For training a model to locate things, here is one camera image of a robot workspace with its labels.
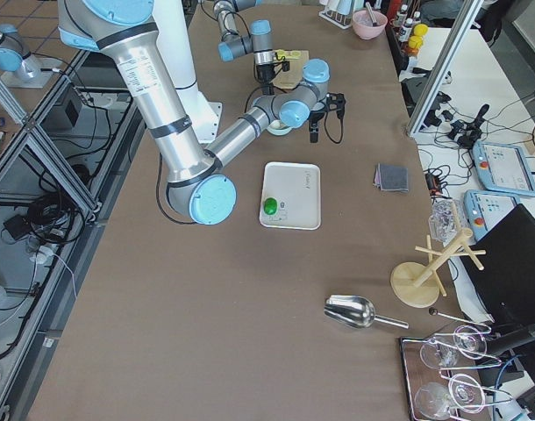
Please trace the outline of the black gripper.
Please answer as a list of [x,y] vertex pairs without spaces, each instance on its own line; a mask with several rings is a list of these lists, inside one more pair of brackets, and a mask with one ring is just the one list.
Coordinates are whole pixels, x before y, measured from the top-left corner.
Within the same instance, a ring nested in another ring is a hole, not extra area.
[[290,70],[290,62],[287,60],[254,65],[254,78],[260,85],[263,95],[273,95],[274,84],[273,80],[281,72],[288,72]]
[[309,124],[315,125],[327,113],[334,111],[338,119],[343,119],[346,112],[346,99],[342,93],[327,93],[309,115]]

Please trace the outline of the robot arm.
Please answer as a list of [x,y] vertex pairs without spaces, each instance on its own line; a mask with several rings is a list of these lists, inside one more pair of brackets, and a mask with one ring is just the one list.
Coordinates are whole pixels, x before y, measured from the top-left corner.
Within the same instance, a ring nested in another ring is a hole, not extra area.
[[234,61],[252,54],[253,75],[263,95],[273,95],[273,80],[281,72],[289,71],[289,60],[273,49],[271,25],[268,20],[253,21],[250,26],[240,16],[260,1],[227,0],[213,2],[213,17],[218,23],[221,39],[218,52],[222,61]]
[[303,66],[289,93],[264,95],[218,135],[201,145],[192,120],[209,106],[184,88],[196,82],[179,1],[60,1],[61,41],[115,62],[169,168],[166,199],[191,222],[215,225],[232,212],[237,192],[221,170],[275,120],[300,127],[328,96],[330,69],[320,59]]

